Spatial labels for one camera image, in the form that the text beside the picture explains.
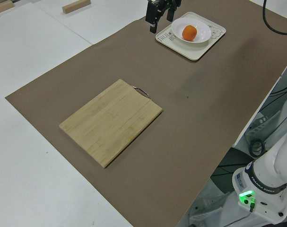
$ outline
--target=black band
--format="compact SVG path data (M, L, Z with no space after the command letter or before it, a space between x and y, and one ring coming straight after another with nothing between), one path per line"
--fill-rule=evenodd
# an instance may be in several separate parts
M255 160L252 162L251 166L246 169L245 168L245 172L248 174L249 179L251 180L251 182L257 187L259 188L261 191L267 193L267 194L278 194L281 191L283 191L284 189L286 189L287 183L281 185L278 188L272 188L272 187L268 187L265 184L263 184L256 176L254 170L253 170L253 163L255 162Z

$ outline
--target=cream rectangular tray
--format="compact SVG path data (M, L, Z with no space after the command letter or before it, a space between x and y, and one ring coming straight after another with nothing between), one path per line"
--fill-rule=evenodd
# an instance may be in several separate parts
M212 31L211 38L199 44L184 42L173 34L169 25L156 35L156 40L192 61L199 60L226 32L222 26L193 12L187 12L181 17L192 17L206 23Z

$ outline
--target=orange fruit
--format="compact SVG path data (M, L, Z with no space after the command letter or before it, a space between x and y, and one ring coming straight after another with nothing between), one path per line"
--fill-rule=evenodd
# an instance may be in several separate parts
M197 29L194 26L188 25L182 32L183 39L192 41L197 35Z

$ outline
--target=wooden stick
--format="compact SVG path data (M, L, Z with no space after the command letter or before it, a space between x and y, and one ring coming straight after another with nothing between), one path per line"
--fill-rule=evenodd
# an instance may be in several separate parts
M89 4L91 4L91 0L78 0L76 2L73 2L69 5L62 7L62 11L64 13L70 13Z
M10 0L4 1L0 3L0 13L12 7L14 7L14 4L12 3L12 1Z

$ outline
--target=white tabletop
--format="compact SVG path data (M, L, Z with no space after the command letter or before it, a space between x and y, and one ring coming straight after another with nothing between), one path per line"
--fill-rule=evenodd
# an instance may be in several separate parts
M1 227L131 226L5 100L91 44L143 17L147 7L147 0L91 1L89 6L63 14L61 7L74 0L21 0L0 13Z

